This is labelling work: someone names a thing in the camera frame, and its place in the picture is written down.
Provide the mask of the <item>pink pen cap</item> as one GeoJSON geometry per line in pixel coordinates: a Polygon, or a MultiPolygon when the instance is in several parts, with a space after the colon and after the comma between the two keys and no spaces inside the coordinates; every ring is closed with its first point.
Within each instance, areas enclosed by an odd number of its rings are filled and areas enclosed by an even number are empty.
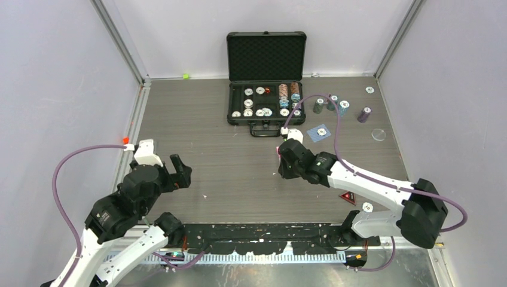
{"type": "Polygon", "coordinates": [[[276,152],[277,152],[277,156],[278,156],[279,161],[281,161],[281,155],[280,155],[280,151],[279,151],[279,146],[276,147],[276,152]]]}

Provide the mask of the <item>green white pen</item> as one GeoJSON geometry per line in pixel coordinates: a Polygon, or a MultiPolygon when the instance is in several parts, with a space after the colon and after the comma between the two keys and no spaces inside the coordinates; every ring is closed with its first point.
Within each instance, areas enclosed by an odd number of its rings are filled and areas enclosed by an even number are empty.
{"type": "Polygon", "coordinates": [[[142,221],[144,222],[144,224],[145,224],[147,227],[150,227],[150,226],[151,226],[151,224],[150,224],[149,220],[148,220],[145,216],[143,216],[143,217],[142,217],[142,221]]]}

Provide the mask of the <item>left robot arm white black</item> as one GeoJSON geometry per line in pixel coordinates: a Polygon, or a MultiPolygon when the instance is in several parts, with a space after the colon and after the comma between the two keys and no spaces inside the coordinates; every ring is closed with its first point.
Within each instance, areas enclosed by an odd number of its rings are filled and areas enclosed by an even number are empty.
{"type": "Polygon", "coordinates": [[[148,255],[184,241],[183,223],[169,212],[162,213],[137,241],[116,257],[106,260],[119,240],[147,215],[162,193],[191,184],[192,168],[177,154],[170,157],[176,172],[169,173],[164,163],[131,164],[132,171],[116,192],[98,200],[85,219],[81,248],[76,250],[61,274],[44,286],[115,286],[148,255]]]}

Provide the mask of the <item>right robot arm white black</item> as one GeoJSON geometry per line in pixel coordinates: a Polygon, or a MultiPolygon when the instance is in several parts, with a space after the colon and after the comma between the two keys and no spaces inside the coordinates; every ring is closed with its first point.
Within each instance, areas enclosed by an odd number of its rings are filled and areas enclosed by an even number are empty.
{"type": "Polygon", "coordinates": [[[354,167],[328,152],[314,154],[295,139],[282,143],[278,153],[282,178],[302,178],[310,184],[350,191],[386,208],[351,211],[338,235],[345,245],[357,245],[377,236],[401,236],[426,249],[435,245],[448,209],[433,183],[425,179],[415,184],[390,179],[354,167]]]}

